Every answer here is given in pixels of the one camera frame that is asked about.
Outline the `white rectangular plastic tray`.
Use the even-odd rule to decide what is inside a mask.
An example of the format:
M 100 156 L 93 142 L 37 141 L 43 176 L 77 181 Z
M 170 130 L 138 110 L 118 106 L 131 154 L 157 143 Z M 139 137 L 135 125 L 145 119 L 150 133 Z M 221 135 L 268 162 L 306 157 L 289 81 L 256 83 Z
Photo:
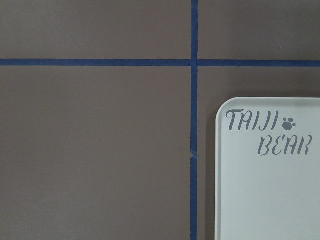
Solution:
M 318 98 L 232 98 L 215 145 L 215 239 L 319 239 Z

